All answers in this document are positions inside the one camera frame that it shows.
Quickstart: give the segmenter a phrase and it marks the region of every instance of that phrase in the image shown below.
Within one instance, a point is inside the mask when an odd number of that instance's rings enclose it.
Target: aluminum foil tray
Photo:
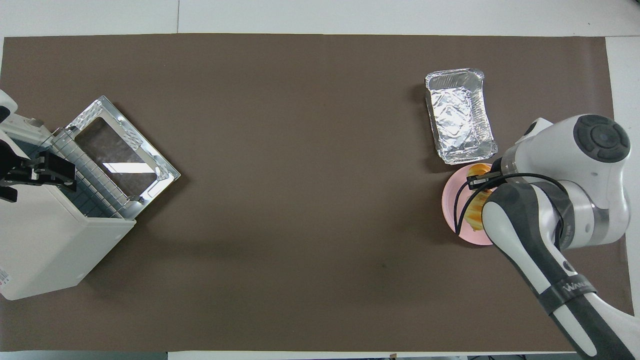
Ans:
[[[447,164],[485,160],[498,151],[484,109],[483,79],[477,69],[436,71],[425,78],[436,150]]]

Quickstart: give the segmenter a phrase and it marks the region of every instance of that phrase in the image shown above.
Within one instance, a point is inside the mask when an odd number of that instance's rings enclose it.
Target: white robotic arm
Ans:
[[[15,113],[17,109],[18,104],[4,91],[0,90],[0,122],[7,119],[12,113]]]
[[[624,234],[622,168],[629,152],[627,134],[610,119],[580,115],[554,125],[538,119],[492,170],[549,176],[564,189],[511,177],[483,208],[491,241],[584,359],[640,359],[640,320],[601,300],[559,250]]]

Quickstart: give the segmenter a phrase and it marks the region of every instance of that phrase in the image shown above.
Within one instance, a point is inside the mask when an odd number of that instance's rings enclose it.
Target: brown table surface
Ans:
[[[486,75],[498,155],[537,117],[612,116],[603,38],[6,38],[21,115],[54,129],[107,95],[182,178],[80,285],[0,299],[0,350],[571,350],[443,220],[460,166],[424,76],[460,67]],[[624,241],[566,255],[631,312]]]

